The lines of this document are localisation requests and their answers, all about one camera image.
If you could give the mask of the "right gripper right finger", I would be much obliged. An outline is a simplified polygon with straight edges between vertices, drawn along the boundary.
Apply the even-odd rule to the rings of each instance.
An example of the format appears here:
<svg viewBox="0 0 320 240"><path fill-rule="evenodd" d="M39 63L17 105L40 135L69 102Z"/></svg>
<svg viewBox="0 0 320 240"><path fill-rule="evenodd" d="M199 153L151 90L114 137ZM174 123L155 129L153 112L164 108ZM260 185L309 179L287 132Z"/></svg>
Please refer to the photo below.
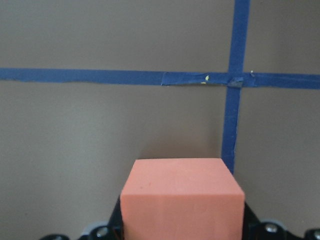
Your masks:
<svg viewBox="0 0 320 240"><path fill-rule="evenodd" d="M275 221L260 221L245 202L242 240L319 240L320 229L305 231L304 236L294 235Z"/></svg>

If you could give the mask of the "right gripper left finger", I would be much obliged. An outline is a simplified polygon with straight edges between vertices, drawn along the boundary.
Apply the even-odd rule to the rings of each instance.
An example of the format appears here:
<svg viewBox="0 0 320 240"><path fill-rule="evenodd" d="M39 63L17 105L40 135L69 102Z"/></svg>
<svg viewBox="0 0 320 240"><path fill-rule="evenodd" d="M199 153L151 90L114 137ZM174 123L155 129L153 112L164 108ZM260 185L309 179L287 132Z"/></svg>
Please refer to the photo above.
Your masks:
<svg viewBox="0 0 320 240"><path fill-rule="evenodd" d="M81 233L80 240L123 240L124 226L120 207L120 197L117 198L113 211L107 221L90 223Z"/></svg>

